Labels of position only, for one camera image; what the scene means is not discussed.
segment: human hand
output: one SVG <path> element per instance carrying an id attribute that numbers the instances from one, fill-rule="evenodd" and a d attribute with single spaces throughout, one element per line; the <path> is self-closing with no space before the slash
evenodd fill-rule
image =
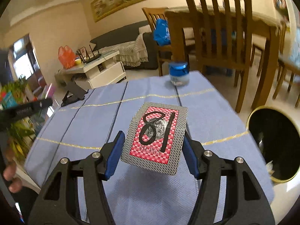
<path id="1" fill-rule="evenodd" d="M 13 150 L 8 147 L 5 152 L 5 156 L 9 162 L 8 166 L 3 172 L 3 177 L 7 181 L 12 181 L 11 185 L 9 186 L 9 191 L 11 193 L 17 193 L 22 189 L 22 180 L 20 178 L 14 178 L 17 170 L 17 164 L 13 160 L 14 158 L 14 152 Z"/>

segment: wooden chair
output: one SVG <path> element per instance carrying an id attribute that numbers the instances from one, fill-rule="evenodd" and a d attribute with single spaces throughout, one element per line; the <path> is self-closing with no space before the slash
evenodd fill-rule
<path id="1" fill-rule="evenodd" d="M 162 8 L 146 8 L 143 7 L 142 10 L 148 20 L 148 23 L 150 25 L 150 28 L 152 32 L 155 30 L 156 26 L 156 20 L 157 19 L 164 19 L 167 20 L 167 17 L 165 17 L 164 12 L 165 10 L 168 9 L 167 7 L 162 7 Z M 195 40 L 185 40 L 185 50 L 186 50 L 186 61 L 189 62 L 188 59 L 188 54 L 191 52 L 193 49 L 195 49 Z M 172 46 L 167 45 L 167 46 L 159 46 L 156 43 L 156 49 L 157 49 L 157 63 L 158 63 L 158 71 L 159 71 L 159 76 L 163 75 L 163 69 L 162 69 L 162 64 L 164 62 L 171 62 L 171 59 L 168 58 L 163 58 L 161 56 L 161 52 L 171 52 L 172 51 Z"/>
<path id="2" fill-rule="evenodd" d="M 282 72 L 281 72 L 277 87 L 275 89 L 275 92 L 273 94 L 273 99 L 276 99 L 276 97 L 278 95 L 278 92 L 279 92 L 279 90 L 282 86 L 282 83 L 285 80 L 287 70 L 290 70 L 292 72 L 291 73 L 291 78 L 290 78 L 290 81 L 289 81 L 289 87 L 287 88 L 287 92 L 290 92 L 290 90 L 291 90 L 291 86 L 293 84 L 295 74 L 300 75 L 300 67 L 298 65 L 296 65 L 293 61 L 291 61 L 288 57 L 283 56 L 283 55 L 279 55 L 278 63 L 280 65 L 280 67 L 282 67 Z M 298 96 L 295 107 L 298 107 L 299 102 L 300 102 L 300 94 Z"/>
<path id="3" fill-rule="evenodd" d="M 287 31 L 287 25 L 284 21 L 281 21 L 280 23 L 281 23 L 281 27 L 280 27 L 280 32 L 279 32 L 279 52 L 280 52 L 280 54 L 282 54 L 283 53 L 283 48 L 284 48 L 285 34 L 286 34 L 286 31 Z M 257 70 L 257 74 L 256 74 L 256 76 L 259 77 L 260 73 L 262 71 L 262 68 L 263 68 L 263 58 L 264 58 L 264 53 L 265 53 L 265 46 L 259 45 L 257 43 L 253 43 L 250 66 L 252 66 L 252 64 L 253 64 L 254 54 L 255 54 L 256 49 L 261 51 L 259 66 L 258 66 L 258 70 Z M 280 77 L 280 71 L 281 71 L 281 66 L 279 65 L 278 74 L 277 74 L 277 81 L 279 80 L 279 77 Z"/>
<path id="4" fill-rule="evenodd" d="M 196 59 L 199 71 L 204 66 L 223 67 L 238 70 L 241 74 L 241 86 L 235 111 L 242 108 L 248 74 L 250 68 L 250 53 L 252 41 L 252 3 L 244 0 L 245 13 L 241 11 L 240 0 L 234 0 L 235 11 L 231 10 L 229 0 L 224 0 L 225 9 L 218 6 L 217 0 L 212 0 L 213 9 L 209 8 L 206 0 L 200 0 L 202 12 L 198 11 L 194 0 L 186 0 L 193 18 L 193 29 L 196 43 Z M 205 40 L 200 31 L 205 31 Z M 216 44 L 212 43 L 211 31 L 216 31 Z M 226 34 L 226 45 L 222 43 L 221 35 Z"/>

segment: handwritten number 18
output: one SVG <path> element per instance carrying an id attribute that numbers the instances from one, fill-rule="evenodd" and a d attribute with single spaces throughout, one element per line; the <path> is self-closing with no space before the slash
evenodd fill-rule
<path id="1" fill-rule="evenodd" d="M 139 142 L 146 146 L 146 145 L 149 145 L 151 143 L 153 143 L 155 141 L 155 138 L 156 138 L 156 128 L 155 128 L 155 125 L 154 125 L 154 122 L 153 123 L 149 123 L 147 120 L 146 120 L 146 117 L 149 116 L 150 114 L 152 113 L 158 113 L 160 114 L 161 116 L 156 119 L 156 121 L 159 121 L 160 119 L 162 119 L 163 117 L 165 117 L 166 115 L 162 112 L 149 112 L 149 113 L 146 113 L 145 115 L 143 115 L 143 121 L 145 123 L 145 125 L 143 126 L 143 128 L 141 129 L 141 132 L 139 134 Z M 166 151 L 166 147 L 167 147 L 167 143 L 168 143 L 168 136 L 170 134 L 170 128 L 171 128 L 171 125 L 172 125 L 172 122 L 175 118 L 175 113 L 172 112 L 171 115 L 170 115 L 170 119 L 168 121 L 168 124 L 166 126 L 166 131 L 165 131 L 165 134 L 163 136 L 163 144 L 161 146 L 161 149 L 160 149 L 160 152 L 165 152 Z M 142 137 L 144 136 L 146 130 L 148 128 L 151 128 L 152 131 L 153 131 L 153 135 L 151 136 L 151 138 L 147 141 L 143 141 Z"/>

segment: red checkered pattern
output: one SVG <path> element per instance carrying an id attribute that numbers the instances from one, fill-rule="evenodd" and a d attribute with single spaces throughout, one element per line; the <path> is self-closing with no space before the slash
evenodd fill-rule
<path id="1" fill-rule="evenodd" d="M 148 107 L 147 111 L 145 114 L 150 113 L 150 112 L 162 112 L 165 114 L 165 117 L 163 118 L 165 121 L 169 121 L 171 113 L 175 113 L 175 117 L 173 119 L 171 129 L 170 129 L 170 134 L 168 136 L 168 142 L 166 146 L 166 151 L 164 153 L 159 152 L 161 149 L 161 146 L 163 144 L 164 138 L 155 140 L 152 144 L 150 145 L 142 145 L 139 142 L 139 135 L 141 132 L 141 129 L 145 125 L 143 121 L 143 117 L 139 121 L 137 131 L 132 143 L 130 155 L 140 157 L 143 159 L 159 162 L 159 163 L 164 163 L 167 164 L 169 160 L 169 156 L 171 153 L 171 148 L 172 148 L 172 143 L 173 143 L 173 138 L 174 138 L 174 132 L 175 132 L 175 126 L 177 123 L 177 118 L 178 118 L 178 111 L 177 110 L 172 110 L 172 109 L 166 109 L 166 108 L 159 108 L 159 107 Z M 161 115 L 158 113 L 153 113 L 150 114 L 146 117 L 146 120 L 149 121 L 150 119 L 153 118 L 159 118 Z M 150 138 L 144 134 L 142 137 L 143 141 L 148 141 Z"/>

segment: dining table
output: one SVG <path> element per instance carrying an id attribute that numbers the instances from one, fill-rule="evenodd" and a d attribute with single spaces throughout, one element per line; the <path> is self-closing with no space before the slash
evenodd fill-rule
<path id="1" fill-rule="evenodd" d="M 201 6 L 196 7 L 201 16 Z M 213 7 L 208 6 L 210 15 L 213 14 L 213 11 Z M 192 14 L 187 6 L 183 6 L 167 9 L 165 16 L 167 17 L 169 26 L 172 59 L 174 61 L 185 61 L 187 56 L 185 55 L 185 36 L 183 28 L 193 27 Z M 251 106 L 252 109 L 255 109 L 265 105 L 272 87 L 278 61 L 280 21 L 255 11 L 253 11 L 252 18 L 252 34 L 266 38 L 262 72 Z"/>
<path id="2" fill-rule="evenodd" d="M 148 77 L 89 90 L 85 99 L 58 107 L 38 134 L 26 158 L 25 170 L 42 187 L 62 158 L 84 159 L 101 150 L 122 130 L 145 102 L 187 107 L 186 131 L 204 149 L 221 158 L 242 157 L 258 180 L 269 203 L 274 192 L 265 161 L 250 132 L 230 104 L 198 71 L 187 85 L 174 86 L 170 76 Z M 221 177 L 215 222 L 221 221 L 226 197 Z M 189 224 L 200 180 L 190 174 L 180 154 L 175 175 L 167 175 L 119 161 L 114 175 L 103 182 L 116 224 Z M 78 178 L 81 219 L 88 213 L 83 178 Z"/>

